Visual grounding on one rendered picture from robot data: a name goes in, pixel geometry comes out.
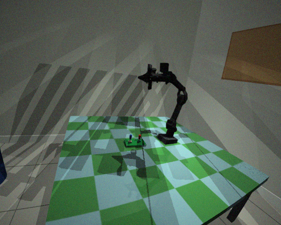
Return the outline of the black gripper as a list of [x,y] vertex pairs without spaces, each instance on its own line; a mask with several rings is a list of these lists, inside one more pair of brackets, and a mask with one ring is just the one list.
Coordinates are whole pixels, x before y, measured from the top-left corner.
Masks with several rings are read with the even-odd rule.
[[138,79],[148,83],[148,90],[152,89],[152,82],[160,82],[159,80],[160,74],[158,72],[156,74],[153,74],[152,72],[152,65],[148,64],[148,71],[146,74],[138,76]]

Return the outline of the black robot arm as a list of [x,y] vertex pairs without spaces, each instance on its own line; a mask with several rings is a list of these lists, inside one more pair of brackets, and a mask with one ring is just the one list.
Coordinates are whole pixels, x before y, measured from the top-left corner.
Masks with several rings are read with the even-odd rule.
[[[183,104],[187,101],[188,99],[188,94],[185,90],[185,86],[183,86],[176,78],[176,76],[169,71],[169,64],[168,63],[160,63],[160,72],[163,74],[160,74],[159,80],[160,82],[165,82],[167,85],[168,83],[172,83],[175,87],[178,88],[178,93],[177,93],[177,105],[174,109],[174,112],[169,120],[167,120],[166,123],[166,129],[167,132],[165,136],[168,138],[174,138],[174,132],[177,131],[176,128],[176,120],[177,117],[180,113],[180,110],[183,106]],[[184,95],[181,95],[180,92],[183,92]]]

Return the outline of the green circuit board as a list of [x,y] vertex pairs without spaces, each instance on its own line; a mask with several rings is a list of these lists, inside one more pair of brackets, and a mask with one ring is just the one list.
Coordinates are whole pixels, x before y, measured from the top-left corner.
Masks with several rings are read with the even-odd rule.
[[129,136],[129,139],[124,139],[126,146],[133,146],[133,145],[147,145],[143,139],[141,139],[141,135],[139,135],[138,139],[131,139],[132,135]]

